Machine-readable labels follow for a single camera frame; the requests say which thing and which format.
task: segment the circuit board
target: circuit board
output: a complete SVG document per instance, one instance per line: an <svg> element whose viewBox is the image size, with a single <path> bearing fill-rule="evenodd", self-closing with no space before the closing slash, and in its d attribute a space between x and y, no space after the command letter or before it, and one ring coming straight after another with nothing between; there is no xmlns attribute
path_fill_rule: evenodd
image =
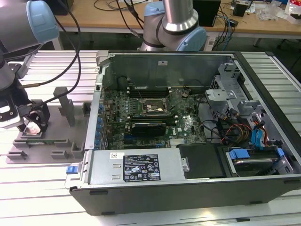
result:
<svg viewBox="0 0 301 226"><path fill-rule="evenodd" d="M174 89L166 97L131 98L126 92L106 90L105 124L109 149L168 148L182 143L206 141L196 116L198 95L184 95ZM134 125L161 123L164 134L140 137Z"/></svg>

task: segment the computer tower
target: computer tower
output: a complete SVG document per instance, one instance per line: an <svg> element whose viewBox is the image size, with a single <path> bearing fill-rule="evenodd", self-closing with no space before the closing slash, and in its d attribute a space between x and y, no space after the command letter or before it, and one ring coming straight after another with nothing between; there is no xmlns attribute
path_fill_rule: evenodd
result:
<svg viewBox="0 0 301 226"><path fill-rule="evenodd" d="M198 22L202 27L213 27L221 0L193 0L193 8L198 12Z"/></svg>

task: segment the motherboard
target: motherboard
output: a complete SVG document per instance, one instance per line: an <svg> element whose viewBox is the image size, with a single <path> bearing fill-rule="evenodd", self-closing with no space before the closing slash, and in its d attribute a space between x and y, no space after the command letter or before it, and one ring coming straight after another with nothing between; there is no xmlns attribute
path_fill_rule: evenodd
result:
<svg viewBox="0 0 301 226"><path fill-rule="evenodd" d="M104 95L108 149L169 148L206 141L196 115L200 95L190 95L189 89L106 89Z"/></svg>

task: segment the wooden desk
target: wooden desk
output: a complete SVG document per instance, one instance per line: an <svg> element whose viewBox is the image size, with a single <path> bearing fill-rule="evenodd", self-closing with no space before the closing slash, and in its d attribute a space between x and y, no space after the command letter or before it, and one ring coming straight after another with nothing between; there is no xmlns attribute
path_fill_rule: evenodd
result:
<svg viewBox="0 0 301 226"><path fill-rule="evenodd" d="M72 12L76 17L82 32L111 32L111 33L129 33L119 11L101 11L93 6L95 0L74 0ZM225 3L230 0L222 0L221 7L223 11L232 19L239 21L233 36L252 37L252 38L279 38L279 39L301 39L301 26L293 25L288 21L279 18L277 21L260 21L256 14L245 13L244 17L232 16L230 6ZM136 11L143 18L145 3L137 4ZM96 4L99 8L110 9L105 0L99 0ZM136 29L138 33L143 33L135 18L127 11L123 15L129 27ZM65 29L69 32L76 32L77 28L70 15L57 16ZM205 27L208 35L206 41L206 51L211 51L216 37L223 31L223 21L218 18L214 27ZM59 40L54 41L55 49L60 49Z"/></svg>

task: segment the desk clutter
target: desk clutter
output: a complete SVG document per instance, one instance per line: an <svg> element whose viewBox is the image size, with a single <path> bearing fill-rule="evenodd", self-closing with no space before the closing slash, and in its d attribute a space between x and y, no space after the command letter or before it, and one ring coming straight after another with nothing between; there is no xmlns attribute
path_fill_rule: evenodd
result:
<svg viewBox="0 0 301 226"><path fill-rule="evenodd" d="M225 3L230 4L233 16L243 17L245 12L255 13L259 20L285 19L292 24L301 24L301 1L298 0L272 0L272 1L252 1L233 0Z"/></svg>

